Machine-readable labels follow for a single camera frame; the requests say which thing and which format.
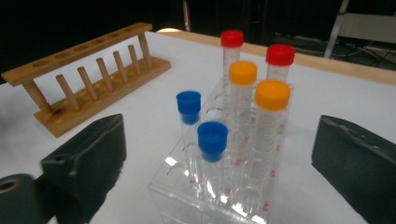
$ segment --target black object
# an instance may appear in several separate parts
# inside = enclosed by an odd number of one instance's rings
[[[183,29],[182,1],[0,1],[0,74],[140,21]]]
[[[0,223],[46,223],[30,175],[9,175],[0,179]]]
[[[350,121],[322,116],[312,165],[369,223],[396,223],[396,145]]]
[[[0,223],[41,224],[54,216],[59,224],[90,222],[115,186],[125,160],[122,115],[93,122],[41,161],[44,174],[34,182],[31,177],[25,182],[18,179],[28,175],[5,178],[26,183],[20,187],[29,197],[17,195],[19,188],[11,189],[0,180]],[[8,210],[14,212],[3,213],[4,204],[12,205]],[[34,209],[24,211],[26,206]]]

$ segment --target tube with red cap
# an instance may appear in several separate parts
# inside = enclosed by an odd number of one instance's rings
[[[240,48],[244,43],[244,33],[240,30],[226,30],[220,36],[221,46],[223,47],[223,106],[222,116],[224,121],[230,117],[230,65],[239,61]]]
[[[294,61],[295,48],[287,44],[268,47],[265,61],[268,63],[267,79],[287,81],[290,65]]]

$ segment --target white table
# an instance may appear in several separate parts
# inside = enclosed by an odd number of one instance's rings
[[[40,160],[54,149],[93,121],[121,113],[128,158],[92,223],[161,223],[147,186],[181,136],[176,95],[197,90],[204,102],[221,77],[222,49],[155,33],[146,36],[151,55],[170,61],[172,68],[59,138],[34,118],[38,108],[23,87],[1,85],[0,176],[26,173],[39,177]],[[124,63],[129,63],[126,46],[131,43],[137,43],[137,39],[128,39],[75,63],[85,65],[92,74],[98,70],[98,55],[111,61],[115,49]],[[264,77],[263,55],[242,53],[241,59],[255,62]],[[115,63],[108,69],[115,71]],[[67,66],[52,71],[36,80],[50,103],[64,98],[58,87],[57,91],[52,88],[58,85],[54,77],[60,73],[72,89],[82,88],[77,71]],[[276,224],[366,223],[312,167],[310,156],[320,115],[350,120],[396,142],[396,88],[299,64],[291,66],[289,83],[294,91],[276,194]]]

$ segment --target centrifuge tube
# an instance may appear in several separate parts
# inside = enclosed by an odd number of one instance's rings
[[[229,94],[230,94],[229,69],[231,63],[239,60],[240,48],[244,43],[244,33],[240,30],[226,30],[221,33],[220,40],[221,40],[221,45],[223,47],[222,116],[224,119],[227,119],[229,112]]]
[[[198,145],[202,152],[200,186],[202,199],[208,203],[220,204],[224,192],[223,151],[227,147],[227,127],[217,121],[207,121],[198,127]]]
[[[230,118],[228,146],[225,153],[224,183],[232,196],[241,184],[244,163],[248,158],[250,105],[257,66],[253,62],[238,61],[230,66]]]
[[[268,185],[269,175],[276,151],[276,134],[282,110],[288,105],[289,86],[279,80],[264,80],[255,93],[257,106],[253,129],[250,158],[246,164],[243,186],[236,192],[233,202],[244,213],[262,209],[263,192]]]
[[[177,95],[177,109],[183,138],[183,150],[188,166],[188,177],[196,196],[201,194],[198,185],[198,162],[201,152],[198,148],[197,128],[201,124],[201,94],[198,91],[182,91]]]
[[[267,79],[287,81],[295,48],[287,44],[273,44],[268,47],[265,61],[268,64]]]
[[[257,66],[253,62],[238,61],[230,66],[230,119],[229,127],[248,136],[250,105],[253,84],[257,79]]]

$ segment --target tube with orange cap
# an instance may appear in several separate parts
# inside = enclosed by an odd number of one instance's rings
[[[230,66],[230,117],[228,147],[225,156],[224,186],[228,190],[223,201],[229,200],[241,184],[244,163],[248,159],[250,105],[253,84],[257,79],[257,66],[253,62],[238,61]]]
[[[264,80],[257,86],[254,97],[257,112],[250,142],[250,157],[245,166],[243,185],[236,192],[233,202],[244,213],[261,211],[269,204],[269,195],[264,192],[271,180],[269,177],[276,152],[278,122],[289,98],[290,87],[283,81]]]

